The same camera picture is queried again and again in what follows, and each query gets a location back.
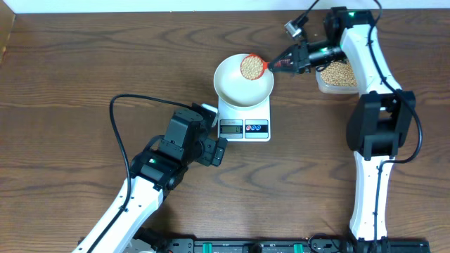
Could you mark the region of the red plastic measuring scoop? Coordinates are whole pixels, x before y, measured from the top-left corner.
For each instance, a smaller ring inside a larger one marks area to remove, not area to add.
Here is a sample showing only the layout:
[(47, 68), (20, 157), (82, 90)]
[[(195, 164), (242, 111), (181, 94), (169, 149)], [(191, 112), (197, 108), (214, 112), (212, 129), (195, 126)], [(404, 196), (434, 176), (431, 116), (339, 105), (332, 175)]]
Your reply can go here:
[(274, 71), (277, 62), (266, 62), (257, 54), (249, 54), (240, 63), (240, 73), (248, 80), (254, 81), (263, 76), (266, 70)]

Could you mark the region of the white digital kitchen scale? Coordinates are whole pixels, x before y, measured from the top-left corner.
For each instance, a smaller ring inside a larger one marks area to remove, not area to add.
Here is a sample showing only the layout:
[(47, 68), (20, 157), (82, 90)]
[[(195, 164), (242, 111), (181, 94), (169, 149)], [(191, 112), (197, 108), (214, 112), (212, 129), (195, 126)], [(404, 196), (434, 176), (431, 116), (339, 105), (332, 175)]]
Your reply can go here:
[(218, 137), (229, 142), (267, 142), (271, 139), (269, 98), (248, 108), (230, 105), (220, 98), (218, 106)]

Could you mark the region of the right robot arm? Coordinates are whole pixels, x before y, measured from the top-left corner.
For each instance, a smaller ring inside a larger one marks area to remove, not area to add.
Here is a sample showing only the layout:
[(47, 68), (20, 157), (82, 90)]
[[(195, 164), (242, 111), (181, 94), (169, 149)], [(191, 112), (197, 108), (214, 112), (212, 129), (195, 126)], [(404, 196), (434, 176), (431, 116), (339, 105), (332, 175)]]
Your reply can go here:
[(404, 91), (386, 63), (378, 41), (378, 18), (370, 10), (333, 7), (323, 20), (326, 40), (306, 39), (268, 63), (271, 72), (303, 74), (346, 60), (354, 73), (359, 101), (347, 123), (347, 145), (356, 162), (356, 195), (349, 228), (357, 241), (387, 237), (385, 208), (392, 166), (410, 123), (419, 122), (416, 98)]

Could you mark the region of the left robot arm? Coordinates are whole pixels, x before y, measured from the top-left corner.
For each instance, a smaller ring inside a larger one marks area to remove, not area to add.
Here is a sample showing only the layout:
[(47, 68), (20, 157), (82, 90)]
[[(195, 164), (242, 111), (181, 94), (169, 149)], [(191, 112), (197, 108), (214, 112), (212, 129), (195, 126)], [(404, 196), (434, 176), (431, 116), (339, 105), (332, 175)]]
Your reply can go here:
[(218, 118), (218, 109), (207, 104), (175, 110), (166, 133), (153, 137), (131, 161), (129, 179), (75, 251), (123, 252), (191, 163), (218, 167), (227, 146), (225, 138), (209, 137)]

